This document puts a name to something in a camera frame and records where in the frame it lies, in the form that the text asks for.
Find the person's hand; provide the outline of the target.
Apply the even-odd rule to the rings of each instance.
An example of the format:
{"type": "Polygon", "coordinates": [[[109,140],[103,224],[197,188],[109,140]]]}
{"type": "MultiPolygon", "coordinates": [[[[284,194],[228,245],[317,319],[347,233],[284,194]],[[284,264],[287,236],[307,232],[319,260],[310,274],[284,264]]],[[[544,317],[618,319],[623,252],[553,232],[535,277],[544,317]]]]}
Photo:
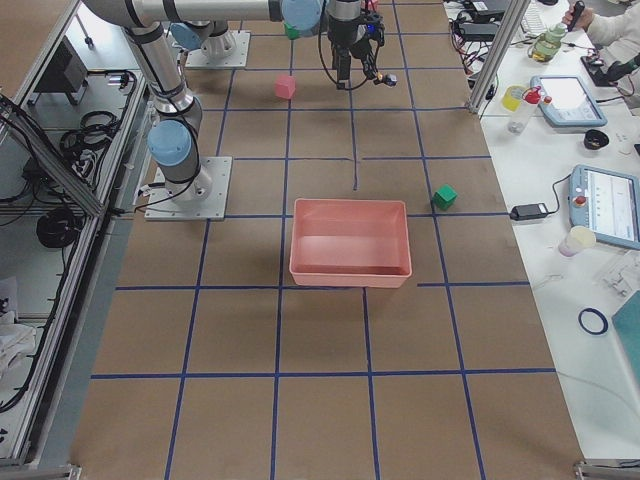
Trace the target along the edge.
{"type": "Polygon", "coordinates": [[[582,29],[587,31],[595,17],[594,10],[586,7],[583,1],[574,2],[564,13],[562,22],[567,26],[568,31],[582,29]]]}

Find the person's white sleeve forearm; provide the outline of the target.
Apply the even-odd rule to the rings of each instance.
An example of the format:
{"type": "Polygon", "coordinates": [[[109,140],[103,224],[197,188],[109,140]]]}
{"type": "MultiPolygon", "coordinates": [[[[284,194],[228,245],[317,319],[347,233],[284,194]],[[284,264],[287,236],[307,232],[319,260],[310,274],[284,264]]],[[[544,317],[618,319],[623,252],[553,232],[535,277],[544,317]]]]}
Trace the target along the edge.
{"type": "Polygon", "coordinates": [[[621,63],[632,60],[639,53],[639,6],[614,17],[595,14],[587,35],[610,60],[621,63]]]}

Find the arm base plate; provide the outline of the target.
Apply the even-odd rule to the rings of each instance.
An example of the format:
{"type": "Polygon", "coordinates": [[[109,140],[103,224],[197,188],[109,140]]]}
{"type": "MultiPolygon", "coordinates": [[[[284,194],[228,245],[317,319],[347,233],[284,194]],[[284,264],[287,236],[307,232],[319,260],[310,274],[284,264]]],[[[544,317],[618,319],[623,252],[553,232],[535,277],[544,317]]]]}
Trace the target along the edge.
{"type": "Polygon", "coordinates": [[[181,194],[184,186],[166,183],[159,167],[155,171],[155,182],[164,186],[150,193],[151,206],[144,217],[149,221],[188,221],[225,218],[233,159],[224,157],[201,157],[200,173],[181,194]]]}
{"type": "Polygon", "coordinates": [[[186,57],[185,67],[191,70],[244,69],[247,65],[251,33],[246,30],[228,30],[210,36],[200,49],[186,57]]]}

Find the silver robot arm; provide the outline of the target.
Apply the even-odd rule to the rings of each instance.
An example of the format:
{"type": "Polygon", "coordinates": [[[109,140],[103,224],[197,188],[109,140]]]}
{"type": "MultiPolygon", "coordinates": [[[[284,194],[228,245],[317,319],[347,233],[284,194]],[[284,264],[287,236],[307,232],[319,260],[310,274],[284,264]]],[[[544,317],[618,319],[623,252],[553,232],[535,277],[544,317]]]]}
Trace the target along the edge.
{"type": "Polygon", "coordinates": [[[202,107],[176,65],[164,23],[184,25],[197,38],[208,39],[224,34],[227,21],[284,22],[303,35],[328,37],[332,62],[323,69],[337,89],[347,89],[354,59],[361,62],[366,81],[389,80],[377,67],[384,44],[382,18],[362,1],[89,1],[86,6],[122,29],[150,87],[159,122],[147,144],[169,201],[179,206],[201,206],[211,195],[213,178],[199,155],[202,107]]]}
{"type": "Polygon", "coordinates": [[[237,46],[226,20],[173,23],[169,31],[183,49],[201,50],[208,58],[228,57],[237,46]]]}

